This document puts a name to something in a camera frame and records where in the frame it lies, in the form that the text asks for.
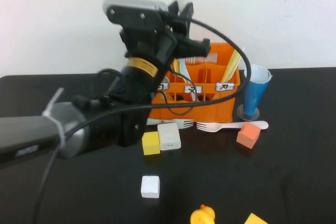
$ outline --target black cable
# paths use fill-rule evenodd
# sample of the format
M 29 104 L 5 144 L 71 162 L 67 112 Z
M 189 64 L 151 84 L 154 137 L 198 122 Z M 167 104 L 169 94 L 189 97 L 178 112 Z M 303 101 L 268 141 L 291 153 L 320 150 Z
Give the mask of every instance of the black cable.
M 198 20 L 192 19 L 192 18 L 186 18 L 186 17 L 180 17 L 180 16 L 175 16 L 175 15 L 171 15 L 169 13 L 166 12 L 162 12 L 162 14 L 166 17 L 169 18 L 171 20 L 182 20 L 185 22 L 191 22 L 194 24 L 197 24 L 199 26 L 204 27 L 205 29 L 213 32 L 214 34 L 218 35 L 220 38 L 224 39 L 225 41 L 227 41 L 241 56 L 241 58 L 243 59 L 245 65 L 246 65 L 246 70 L 247 70 L 247 74 L 246 74 L 246 78 L 244 79 L 244 81 L 241 83 L 241 85 L 239 86 L 239 88 L 237 89 L 236 92 L 229 94 L 225 97 L 219 98 L 219 99 L 215 99 L 215 100 L 209 100 L 209 101 L 203 101 L 203 102 L 186 102 L 186 103 L 159 103 L 159 104 L 143 104 L 143 105 L 128 105 L 122 108 L 116 108 L 113 109 L 111 111 L 107 111 L 107 112 L 103 112 L 97 116 L 95 116 L 94 118 L 91 118 L 81 124 L 78 124 L 76 127 L 74 127 L 73 129 L 71 129 L 70 131 L 68 131 L 66 133 L 66 139 L 69 139 L 74 133 L 76 133 L 78 130 L 90 125 L 91 123 L 94 123 L 95 121 L 104 118 L 105 116 L 108 115 L 112 115 L 112 114 L 116 114 L 116 113 L 121 113 L 121 112 L 125 112 L 125 111 L 130 111 L 130 110 L 151 110 L 151 109 L 167 109 L 167 108 L 187 108 L 187 107 L 191 107 L 191 106 L 206 106 L 206 105 L 212 105 L 212 104 L 217 104 L 220 102 L 225 102 L 227 100 L 230 100 L 231 98 L 241 94 L 243 92 L 243 90 L 247 87 L 248 82 L 251 79 L 251 64 L 246 56 L 246 54 L 232 41 L 230 40 L 227 36 L 225 36 L 224 34 L 222 34 L 220 31 L 218 31 L 217 29 L 203 23 L 200 22 Z
M 197 89 L 196 89 L 196 86 L 195 86 L 195 84 L 193 83 L 193 81 L 192 81 L 191 79 L 189 79 L 188 77 L 184 76 L 183 74 L 178 73 L 178 72 L 175 72 L 175 71 L 172 69 L 171 66 L 169 66 L 169 67 L 170 67 L 170 68 L 169 68 L 169 72 L 170 72 L 170 73 L 172 73 L 172 74 L 174 74 L 174 75 L 176 75 L 176 76 L 179 76 L 179 77 L 181 77 L 181 78 L 186 79 L 188 82 L 191 83 L 192 86 L 194 86 L 195 97 L 197 97 Z M 167 96 L 166 96 L 166 94 L 165 94 L 162 90 L 159 90 L 159 93 L 161 93 L 161 94 L 163 95 L 165 103 L 168 104 L 168 100 L 167 100 Z M 171 110 L 171 108 L 168 108 L 168 110 L 169 110 L 171 113 L 175 114 L 175 115 L 187 115 L 193 108 L 194 108 L 194 107 L 190 107 L 189 109 L 187 109 L 185 112 L 182 112 L 182 113 L 174 112 L 174 111 Z
M 60 149 L 60 144 L 58 144 L 56 146 L 56 148 L 54 149 L 54 151 L 51 154 L 51 157 L 50 157 L 50 159 L 48 161 L 48 164 L 47 164 L 47 166 L 46 166 L 46 168 L 44 170 L 43 177 L 42 177 L 40 186 L 38 188 L 37 198 L 36 198 L 35 203 L 34 203 L 34 208 L 33 208 L 33 224 L 37 223 L 38 212 L 40 210 L 40 206 L 41 206 L 41 202 L 42 202 L 42 196 L 43 196 L 44 190 L 46 188 L 46 181 L 47 181 L 50 169 L 51 169 L 51 167 L 54 164 L 54 161 L 56 159 L 56 156 L 57 156 L 57 153 L 58 153 L 59 149 Z
M 219 99 L 215 99 L 215 100 L 209 100 L 209 101 L 203 101 L 203 102 L 186 102 L 186 103 L 159 103 L 159 104 L 144 104 L 144 105 L 128 105 L 128 106 L 124 106 L 122 108 L 116 108 L 113 109 L 111 111 L 107 111 L 107 112 L 103 112 L 98 114 L 97 116 L 95 116 L 94 118 L 91 118 L 83 123 L 78 124 L 76 127 L 74 127 L 73 129 L 71 129 L 70 131 L 68 131 L 66 133 L 66 140 L 68 140 L 70 137 L 72 137 L 73 134 L 75 134 L 78 130 L 90 125 L 91 123 L 94 123 L 95 121 L 104 118 L 105 116 L 108 115 L 112 115 L 112 114 L 116 114 L 116 113 L 121 113 L 121 112 L 125 112 L 125 111 L 130 111 L 130 110 L 148 110 L 148 109 L 168 109 L 168 108 L 188 108 L 188 107 L 195 107 L 195 106 L 207 106 L 207 105 L 212 105 L 212 104 L 217 104 L 220 102 L 225 102 L 239 94 L 241 94 L 243 92 L 243 90 L 247 87 L 248 82 L 251 79 L 251 65 L 249 60 L 247 59 L 246 54 L 232 41 L 230 40 L 227 36 L 225 36 L 224 34 L 222 34 L 220 31 L 218 31 L 217 29 L 203 23 L 200 22 L 198 20 L 192 19 L 192 18 L 186 18 L 186 17 L 180 17 L 180 16 L 175 16 L 175 15 L 171 15 L 169 13 L 165 13 L 165 12 L 161 12 L 165 18 L 168 18 L 170 20 L 182 20 L 185 22 L 191 22 L 194 24 L 197 24 L 199 26 L 204 27 L 205 29 L 213 32 L 214 34 L 218 35 L 220 38 L 224 39 L 225 41 L 227 41 L 241 56 L 241 58 L 243 59 L 245 65 L 246 65 L 246 69 L 247 69 L 247 74 L 246 74 L 246 78 L 244 79 L 244 81 L 241 83 L 241 85 L 239 86 L 239 88 L 237 89 L 236 92 L 227 95 L 226 97 L 222 97 Z M 38 217 L 38 212 L 39 212 L 39 207 L 40 207 L 40 203 L 42 200 L 42 196 L 43 196 L 43 192 L 44 192 L 44 188 L 45 188 L 45 183 L 46 183 L 46 179 L 48 177 L 50 168 L 56 158 L 57 152 L 59 150 L 59 145 L 56 147 L 56 149 L 54 150 L 48 165 L 46 167 L 46 170 L 44 172 L 43 175 L 43 179 L 42 182 L 40 184 L 40 189 L 38 192 L 38 196 L 37 196 L 37 200 L 34 206 L 34 213 L 33 213 L 33 224 L 36 224 L 37 222 L 37 217 Z
M 95 94 L 95 89 L 94 89 L 94 81 L 98 78 L 98 77 L 100 77 L 102 74 L 104 74 L 104 73 L 108 73 L 108 74 L 110 74 L 110 75 L 115 75 L 116 77 L 119 77 L 120 79 L 122 79 L 123 78 L 123 75 L 122 75 L 122 73 L 121 72 L 119 72 L 119 71 L 117 71 L 117 70 L 115 70 L 115 69 L 113 69 L 113 68 L 105 68 L 105 69 L 102 69 L 102 70 L 100 70 L 99 72 L 97 72 L 96 74 L 94 74 L 94 76 L 93 76 L 93 80 L 91 81 L 91 86 L 90 86 L 90 89 L 91 89 L 91 95 L 92 95 L 92 98 L 93 99 L 96 99 L 99 95 L 98 94 Z

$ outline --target yellow duck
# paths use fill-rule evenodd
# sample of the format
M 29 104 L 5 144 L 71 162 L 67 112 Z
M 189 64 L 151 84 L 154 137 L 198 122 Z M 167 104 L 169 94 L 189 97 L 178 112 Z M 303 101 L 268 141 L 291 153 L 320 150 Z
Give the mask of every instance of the yellow duck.
M 215 224 L 215 211 L 211 207 L 201 205 L 190 217 L 191 224 Z

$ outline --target label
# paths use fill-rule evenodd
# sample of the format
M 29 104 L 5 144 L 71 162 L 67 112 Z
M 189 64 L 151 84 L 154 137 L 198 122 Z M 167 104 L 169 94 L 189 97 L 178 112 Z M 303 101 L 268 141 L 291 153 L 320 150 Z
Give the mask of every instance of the label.
M 154 66 L 153 64 L 151 64 L 150 62 L 144 59 L 136 58 L 136 57 L 130 58 L 126 66 L 139 68 L 145 71 L 146 73 L 150 74 L 152 77 L 154 77 L 156 73 L 158 72 L 158 69 L 156 68 L 156 66 Z
M 216 91 L 222 92 L 227 90 L 234 90 L 235 84 L 231 82 L 218 82 L 216 83 Z
M 202 86 L 196 86 L 197 94 L 203 93 Z M 194 86 L 184 86 L 184 93 L 196 93 Z
M 169 89 L 169 83 L 168 82 L 162 82 L 158 88 L 158 90 L 166 90 Z
M 31 147 L 18 150 L 15 154 L 15 157 L 21 157 L 21 156 L 24 156 L 24 155 L 27 155 L 29 153 L 36 152 L 36 151 L 38 151 L 38 145 L 33 145 Z

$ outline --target black table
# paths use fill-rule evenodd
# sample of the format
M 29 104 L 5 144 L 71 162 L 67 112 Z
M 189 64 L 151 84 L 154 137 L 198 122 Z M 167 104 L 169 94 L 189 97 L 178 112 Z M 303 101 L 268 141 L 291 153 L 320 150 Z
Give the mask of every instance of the black table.
M 250 155 L 236 148 L 235 131 L 191 128 L 181 131 L 180 150 L 156 159 L 144 158 L 141 143 L 58 159 L 40 223 L 187 224 L 200 204 L 215 209 L 216 223 L 244 223 L 251 212 L 274 224 L 336 222 L 336 68 L 271 72 L 259 105 L 270 127 Z M 89 96 L 90 81 L 84 74 L 4 77 L 0 116 L 39 115 L 58 87 L 66 89 L 63 101 Z M 30 223 L 48 157 L 0 170 L 0 223 Z M 141 198 L 141 178 L 151 174 L 160 176 L 160 199 Z

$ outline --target yellow cube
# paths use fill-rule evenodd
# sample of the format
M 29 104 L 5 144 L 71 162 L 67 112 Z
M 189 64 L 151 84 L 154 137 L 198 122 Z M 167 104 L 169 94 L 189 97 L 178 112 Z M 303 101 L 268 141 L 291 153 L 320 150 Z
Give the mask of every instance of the yellow cube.
M 254 214 L 250 214 L 250 216 L 245 221 L 245 224 L 267 224 L 267 222 L 263 221 Z
M 153 155 L 160 153 L 159 133 L 146 132 L 142 137 L 143 155 Z

